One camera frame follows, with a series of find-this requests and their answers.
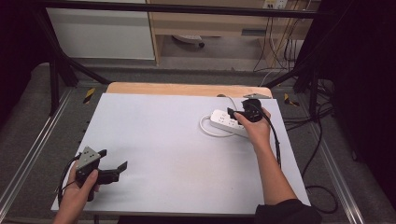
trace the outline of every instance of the power socket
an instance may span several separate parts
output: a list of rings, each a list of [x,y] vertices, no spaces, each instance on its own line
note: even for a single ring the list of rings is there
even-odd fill
[[[285,9],[288,0],[276,0],[274,9]]]
[[[262,8],[274,9],[276,5],[276,0],[264,0],[264,5]]]
[[[210,125],[224,131],[248,137],[245,127],[238,124],[238,120],[231,119],[227,112],[221,110],[213,111],[210,116]]]

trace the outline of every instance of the metal rail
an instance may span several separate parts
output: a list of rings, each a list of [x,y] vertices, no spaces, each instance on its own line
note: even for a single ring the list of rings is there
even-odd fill
[[[53,128],[59,120],[59,117],[64,112],[72,90],[73,89],[70,88],[64,92],[58,110],[52,117],[49,117],[37,139],[33,143],[23,162],[21,163],[17,173],[11,179],[6,190],[3,192],[3,195],[0,198],[0,223],[2,223],[3,219],[6,217],[6,214],[12,203],[14,202],[15,198],[17,197],[18,192],[20,191],[24,181],[26,180],[33,166],[35,165],[35,161],[40,155],[41,149],[46,144]]]
[[[310,113],[307,108],[308,102],[306,101],[305,97],[301,97],[300,95],[298,95],[298,99],[305,114],[307,116],[310,116]],[[318,125],[313,122],[311,122],[310,125],[315,137],[318,139],[319,137]],[[353,224],[363,224],[364,219],[363,216],[361,215],[361,210],[356,205],[355,199],[353,198],[352,193],[350,192],[347,182],[345,181],[340,171],[340,168],[335,162],[332,153],[324,138],[322,138],[321,140],[319,152],[329,172],[329,176],[332,179],[332,183],[334,184],[334,187],[337,190],[338,197],[340,198],[340,201],[344,206],[346,216],[348,217],[349,222]]]
[[[310,10],[283,10],[283,9],[246,8],[246,7],[207,7],[207,6],[138,4],[138,3],[108,3],[108,2],[65,1],[65,0],[35,0],[34,3],[41,7],[89,9],[89,10],[192,13],[192,14],[214,14],[214,15],[299,18],[299,19],[335,18],[335,14],[331,12],[320,12],[320,11],[310,11]]]

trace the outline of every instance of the electrical cord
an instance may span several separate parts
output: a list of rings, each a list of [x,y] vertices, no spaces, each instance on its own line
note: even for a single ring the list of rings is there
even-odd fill
[[[235,100],[234,100],[232,97],[230,97],[230,96],[225,96],[225,97],[229,98],[229,99],[233,102],[233,106],[235,107],[235,110],[238,110],[238,106],[236,106]],[[205,129],[205,127],[204,127],[204,120],[205,120],[205,119],[210,119],[210,116],[211,116],[211,115],[203,116],[203,117],[201,117],[201,119],[199,120],[199,126],[200,126],[200,128],[202,129],[202,131],[204,131],[204,133],[206,133],[207,135],[212,136],[212,137],[230,137],[230,136],[233,136],[233,135],[234,135],[234,133],[229,133],[229,134],[217,134],[217,133],[212,133],[212,132],[208,131],[207,129]]]
[[[272,38],[272,28],[273,28],[273,25],[274,25],[274,18],[271,17],[271,25],[270,25],[270,40],[272,41],[272,45],[271,45],[271,41],[270,41],[271,51],[273,52],[274,58],[275,58],[275,60],[277,61],[277,63],[280,65],[280,67],[283,68],[283,69],[286,69],[286,67],[284,67],[283,64],[280,63],[279,59],[277,58],[277,53],[275,53],[275,50],[274,50],[275,44],[274,44],[274,40],[273,40],[273,38]]]
[[[64,189],[71,185],[72,183],[74,183],[75,181],[73,181],[72,183],[67,184],[64,188],[63,188],[63,184],[64,184],[64,179],[66,178],[67,172],[70,168],[70,166],[72,165],[72,163],[76,160],[78,160],[81,156],[81,153],[79,153],[76,157],[74,157],[72,160],[70,160],[67,165],[64,167],[64,172],[62,173],[61,176],[61,180],[59,181],[59,185],[57,188],[58,191],[58,205],[61,206],[61,202],[62,202],[62,198],[64,197]]]
[[[319,126],[318,143],[317,143],[317,145],[316,145],[316,147],[314,149],[314,152],[312,153],[311,157],[309,158],[307,164],[305,165],[305,167],[304,167],[304,169],[302,171],[302,179],[304,179],[306,171],[307,171],[309,165],[311,164],[312,160],[315,158],[315,156],[316,156],[316,154],[318,152],[318,149],[320,147],[320,143],[321,143],[322,136],[323,136],[323,128],[321,126],[320,119],[324,118],[325,116],[327,116],[329,114],[331,114],[332,113],[332,107],[327,108],[324,111],[321,111],[321,109],[322,109],[323,106],[328,105],[329,103],[330,102],[324,103],[318,108],[318,113],[316,115],[316,118],[305,117],[304,118],[305,120],[297,120],[297,121],[292,121],[291,122],[291,123],[300,122],[300,124],[294,126],[293,129],[296,128],[296,127],[300,127],[300,126],[302,126],[302,125],[304,125],[304,124],[306,124],[306,123],[308,123],[310,121],[313,121],[313,120],[316,120],[318,122],[318,126]],[[331,209],[331,210],[324,210],[324,209],[321,209],[321,208],[317,207],[316,205],[312,204],[312,206],[315,207],[319,212],[324,213],[324,214],[333,214],[333,213],[335,213],[338,210],[338,202],[336,200],[336,196],[332,193],[331,190],[329,190],[329,189],[327,189],[327,188],[325,188],[323,186],[320,186],[320,185],[305,186],[305,189],[307,189],[307,190],[310,190],[310,189],[323,189],[323,190],[325,190],[326,192],[328,192],[332,196],[332,199],[334,201],[334,208]]]
[[[298,23],[299,21],[300,21],[300,19],[296,20],[296,21],[294,22],[294,24],[291,26],[291,30],[290,30],[290,33],[289,33],[289,35],[288,35],[286,47],[285,47],[285,49],[284,49],[284,51],[283,51],[283,58],[284,58],[286,61],[289,62],[289,66],[290,66],[290,61],[291,61],[291,53],[292,53],[292,49],[293,49],[293,40],[290,39],[290,38],[291,38],[291,35],[293,34],[294,29],[296,28],[297,23]],[[287,52],[287,49],[289,48],[289,42],[290,42],[290,41],[291,41],[291,48],[290,48],[290,51],[289,51],[289,58],[288,58],[287,55],[286,55],[286,52]],[[297,40],[296,40],[295,43],[294,43],[294,61],[297,60],[297,58],[296,58],[296,51],[297,51]]]
[[[270,22],[270,18],[267,18],[267,25],[265,26],[265,32],[267,32],[268,29],[268,23]],[[262,60],[262,56],[264,55],[264,50],[265,50],[265,38],[264,38],[264,44],[262,45],[262,55],[260,56],[260,59],[257,61],[256,65],[253,68],[253,72],[258,72],[260,70],[256,70],[257,66],[259,65],[260,61]]]
[[[226,97],[228,97],[230,100],[232,100],[233,105],[234,105],[234,107],[235,107],[235,110],[238,110],[238,107],[236,106],[236,103],[235,103],[235,101],[233,100],[233,98],[231,98],[231,97],[229,97],[229,96],[226,96]],[[267,117],[267,115],[265,115],[265,114],[262,112],[262,109],[261,109],[261,108],[258,108],[257,106],[255,106],[255,105],[253,105],[253,104],[249,104],[249,105],[252,105],[256,110],[258,110],[258,111],[260,112],[260,114],[265,118],[265,120],[267,120],[268,124],[270,125],[270,127],[271,127],[271,129],[272,129],[272,131],[273,131],[273,134],[274,134],[274,138],[275,138],[276,160],[277,160],[277,163],[279,164],[279,167],[282,167],[282,162],[281,162],[281,159],[280,159],[279,141],[278,141],[278,139],[277,139],[277,135],[276,135],[276,131],[275,131],[274,125],[272,124],[271,120]],[[234,135],[234,133],[226,134],[226,135],[220,135],[220,134],[216,134],[216,133],[211,133],[211,132],[209,132],[208,130],[206,130],[206,129],[204,128],[203,121],[204,121],[204,119],[209,119],[209,118],[210,118],[210,115],[203,116],[203,117],[200,119],[200,122],[199,122],[199,123],[200,123],[201,129],[202,129],[205,133],[207,133],[207,134],[210,135],[210,136],[214,136],[214,137],[229,137],[229,136]]]
[[[321,105],[321,106],[318,108],[318,115],[317,115],[317,117],[318,117],[317,122],[318,122],[318,126],[319,126],[318,144],[317,144],[317,146],[315,147],[315,150],[314,150],[314,152],[312,153],[311,158],[309,159],[308,163],[305,165],[305,168],[303,169],[302,178],[304,178],[304,175],[305,175],[305,173],[306,173],[306,170],[308,169],[309,164],[310,164],[310,163],[312,162],[312,160],[315,158],[315,155],[317,154],[318,149],[319,149],[319,147],[320,147],[320,143],[321,143],[322,136],[323,136],[323,128],[322,128],[322,126],[321,126],[319,114],[320,114],[320,109],[321,109],[324,105],[326,105],[326,104],[323,104],[323,105]],[[325,191],[327,191],[327,192],[332,196],[332,199],[333,199],[333,201],[334,201],[334,208],[333,208],[332,210],[320,209],[320,208],[318,208],[317,206],[315,206],[315,205],[313,204],[313,206],[314,206],[319,212],[322,212],[322,213],[325,213],[325,214],[333,214],[333,213],[335,213],[335,212],[338,210],[338,202],[337,202],[337,200],[336,200],[336,197],[335,197],[335,195],[334,195],[329,189],[327,189],[327,188],[325,188],[325,187],[323,187],[323,186],[319,186],[319,185],[305,186],[305,189],[324,189]]]
[[[292,10],[296,10],[299,1],[300,1],[300,0],[297,0],[297,1],[294,3],[294,6],[293,6],[293,9],[292,9]],[[288,20],[287,27],[289,27],[290,22],[291,22],[291,19]],[[293,26],[292,26],[292,28],[291,28],[291,31],[290,31],[290,33],[289,33],[289,37],[287,38],[288,42],[287,42],[286,44],[289,43],[289,39],[290,39],[290,36],[291,36],[291,34],[292,34],[292,32],[293,32],[293,30],[294,30],[294,28],[295,28],[295,25],[296,25],[296,22],[293,24]],[[283,40],[283,38],[284,38],[286,32],[287,32],[287,30],[285,29],[285,32],[283,33],[283,35],[282,35],[282,37],[280,38],[280,40]],[[277,58],[277,53],[278,53],[279,50],[282,49],[284,46],[285,46],[285,43],[283,43],[282,45],[279,45],[279,46],[278,46],[278,48],[276,49],[276,53],[275,53],[276,58]],[[289,70],[290,70],[290,62],[288,62],[288,61],[286,60],[286,57],[285,57],[285,61],[287,62],[288,68],[289,68]]]
[[[297,40],[294,42],[294,63],[297,61]]]
[[[279,75],[284,69],[280,69],[275,75],[274,77],[276,77],[277,75]],[[275,69],[271,70],[270,72],[267,73],[267,75],[265,75],[265,77],[262,79],[262,83],[259,85],[259,87],[262,87],[262,85],[264,84],[265,79],[267,79],[267,77],[273,73],[275,71]]]

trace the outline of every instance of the power strip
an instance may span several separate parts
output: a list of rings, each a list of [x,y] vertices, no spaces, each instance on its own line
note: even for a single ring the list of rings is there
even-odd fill
[[[238,124],[238,120],[231,119],[225,111],[215,110],[210,116],[210,125],[224,131],[248,137],[245,127]]]

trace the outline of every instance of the white table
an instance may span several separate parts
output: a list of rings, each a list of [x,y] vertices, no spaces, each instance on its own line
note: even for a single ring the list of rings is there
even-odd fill
[[[244,98],[234,98],[239,109]],[[282,170],[310,204],[276,100],[262,100],[280,142]],[[100,169],[128,161],[120,181],[102,186],[84,210],[112,215],[254,215],[264,203],[252,145],[241,136],[211,137],[199,119],[233,107],[228,98],[105,93],[78,151],[107,149]],[[222,132],[205,126],[212,132]],[[52,210],[58,210],[55,200]]]

